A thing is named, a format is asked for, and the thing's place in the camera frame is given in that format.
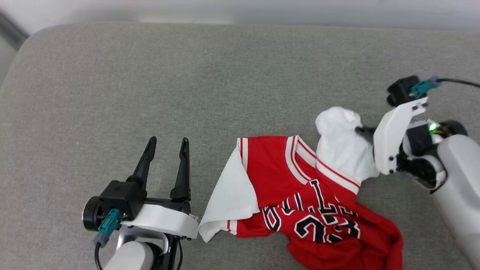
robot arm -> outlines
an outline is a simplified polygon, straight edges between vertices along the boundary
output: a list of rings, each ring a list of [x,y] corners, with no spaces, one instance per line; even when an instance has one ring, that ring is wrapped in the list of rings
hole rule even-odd
[[[180,149],[180,166],[170,199],[148,198],[146,180],[156,149],[150,138],[132,176],[125,182],[112,181],[100,196],[92,197],[83,213],[84,227],[99,232],[94,239],[97,268],[102,269],[98,249],[104,247],[113,230],[119,230],[117,251],[105,270],[173,270],[180,240],[197,237],[197,218],[190,208],[190,154],[188,139]],[[160,239],[162,247],[136,241]]]
[[[420,82],[411,76],[392,84],[387,101],[395,108],[376,129],[357,132],[373,143],[381,173],[406,172],[430,190],[459,248],[472,267],[480,269],[480,146],[456,121],[412,121],[425,112],[426,92],[439,85],[440,80],[433,80]]]

green led light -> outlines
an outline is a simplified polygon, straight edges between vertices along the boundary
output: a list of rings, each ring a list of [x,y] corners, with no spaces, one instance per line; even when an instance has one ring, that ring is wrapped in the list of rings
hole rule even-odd
[[[431,123],[428,127],[428,131],[435,131],[438,127],[439,125],[437,125],[436,123]]]

red fabric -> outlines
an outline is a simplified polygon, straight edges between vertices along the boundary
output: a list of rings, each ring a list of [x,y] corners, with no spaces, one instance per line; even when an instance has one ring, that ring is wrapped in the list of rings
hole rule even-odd
[[[307,175],[301,183],[286,161],[287,139],[248,138],[247,174],[261,211],[237,221],[236,236],[281,232],[292,256],[311,270],[402,269],[403,242],[395,224],[356,203],[356,194],[293,153],[294,169]],[[297,147],[311,153],[302,143]]]

white robot arm casing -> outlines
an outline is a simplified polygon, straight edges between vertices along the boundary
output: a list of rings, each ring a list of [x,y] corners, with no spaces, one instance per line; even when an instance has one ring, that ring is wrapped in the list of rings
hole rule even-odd
[[[192,239],[198,234],[198,223],[190,215],[154,204],[144,204],[134,220],[121,224]]]
[[[117,249],[104,270],[150,270],[153,259],[153,252],[147,244],[128,242]]]
[[[373,134],[375,165],[383,174],[396,171],[396,156],[413,116],[425,112],[427,97],[401,104],[384,115]]]
[[[464,135],[446,138],[438,155],[448,177],[432,199],[473,269],[480,269],[480,146]]]

couch cushion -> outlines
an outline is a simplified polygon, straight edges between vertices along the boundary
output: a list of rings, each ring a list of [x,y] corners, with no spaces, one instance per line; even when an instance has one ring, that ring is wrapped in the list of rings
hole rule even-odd
[[[85,202],[125,180],[150,136],[147,190],[168,197],[184,136],[192,208],[202,216],[237,137],[299,134],[343,106],[376,125],[386,88],[417,74],[478,81],[480,37],[448,32],[313,26],[101,23],[41,31],[23,45],[0,89],[0,268],[93,269]],[[457,119],[480,139],[478,89],[445,84],[424,115]],[[467,264],[426,191],[411,179],[363,183],[359,202],[403,234],[405,269]],[[100,252],[105,265],[116,236]],[[281,234],[219,233],[183,242],[183,269],[303,269]]]

